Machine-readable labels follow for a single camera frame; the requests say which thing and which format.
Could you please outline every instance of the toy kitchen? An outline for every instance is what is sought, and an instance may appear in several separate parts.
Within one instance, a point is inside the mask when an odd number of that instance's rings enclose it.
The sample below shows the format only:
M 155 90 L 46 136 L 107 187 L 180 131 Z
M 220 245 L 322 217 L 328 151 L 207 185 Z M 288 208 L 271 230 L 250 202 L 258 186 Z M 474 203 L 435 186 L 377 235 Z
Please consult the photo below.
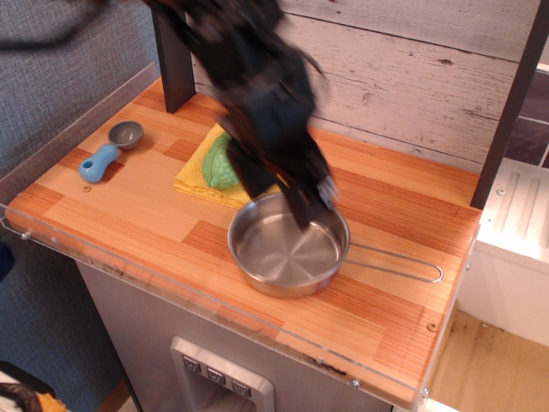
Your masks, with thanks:
M 223 95 L 154 15 L 161 78 L 9 175 L 2 223 L 77 262 L 143 411 L 424 410 L 541 44 L 543 2 L 503 3 L 281 5 L 338 191 L 306 229 L 277 190 L 211 187 Z

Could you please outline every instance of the green vegetable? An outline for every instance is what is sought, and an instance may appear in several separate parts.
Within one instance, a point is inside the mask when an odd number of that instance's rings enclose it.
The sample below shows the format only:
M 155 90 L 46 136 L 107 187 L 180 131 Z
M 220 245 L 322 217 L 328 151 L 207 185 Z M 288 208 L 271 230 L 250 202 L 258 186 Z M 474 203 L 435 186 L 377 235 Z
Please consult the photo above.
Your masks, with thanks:
M 238 177 L 232 170 L 231 162 L 226 157 L 226 146 L 231 141 L 227 132 L 218 137 L 202 161 L 202 176 L 218 191 L 230 189 L 238 183 Z

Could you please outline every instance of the stainless steel pot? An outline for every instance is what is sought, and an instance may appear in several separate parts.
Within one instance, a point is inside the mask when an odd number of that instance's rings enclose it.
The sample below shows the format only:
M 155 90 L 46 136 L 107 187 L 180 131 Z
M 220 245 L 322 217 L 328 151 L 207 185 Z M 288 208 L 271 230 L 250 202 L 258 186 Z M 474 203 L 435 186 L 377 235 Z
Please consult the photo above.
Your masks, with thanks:
M 408 262 L 430 266 L 437 278 L 424 278 L 387 268 L 348 261 L 422 282 L 443 279 L 443 270 L 422 260 L 351 243 L 349 226 L 337 211 L 314 221 L 302 231 L 281 193 L 246 204 L 232 219 L 228 233 L 232 258 L 255 289 L 277 298 L 299 298 L 326 288 L 346 260 L 350 245 Z

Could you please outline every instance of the gray fabric wall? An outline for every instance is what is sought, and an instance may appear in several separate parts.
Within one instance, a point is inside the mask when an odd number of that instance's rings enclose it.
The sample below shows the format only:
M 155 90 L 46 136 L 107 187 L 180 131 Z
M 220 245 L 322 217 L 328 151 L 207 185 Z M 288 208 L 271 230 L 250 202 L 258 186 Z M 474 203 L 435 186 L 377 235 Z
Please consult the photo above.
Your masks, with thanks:
M 86 7 L 0 1 L 0 39 L 39 38 Z M 0 53 L 0 178 L 156 58 L 150 11 L 124 0 L 69 45 Z M 95 411 L 123 371 L 74 262 L 2 228 L 0 241 L 15 255 L 0 282 L 0 360 Z

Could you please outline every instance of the dispenser button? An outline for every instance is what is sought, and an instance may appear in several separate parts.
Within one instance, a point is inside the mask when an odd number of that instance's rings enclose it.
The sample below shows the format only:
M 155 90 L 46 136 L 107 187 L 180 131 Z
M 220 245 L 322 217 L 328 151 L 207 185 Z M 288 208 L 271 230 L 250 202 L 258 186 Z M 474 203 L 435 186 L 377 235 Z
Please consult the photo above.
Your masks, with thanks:
M 251 397 L 250 388 L 236 380 L 232 380 L 232 389 L 242 397 Z
M 214 381 L 217 385 L 223 386 L 225 384 L 225 375 L 215 371 L 211 367 L 208 368 L 208 377 L 209 380 Z
M 190 369 L 192 372 L 200 373 L 200 363 L 198 363 L 196 360 L 191 359 L 188 356 L 183 357 L 183 363 L 187 367 L 187 369 Z

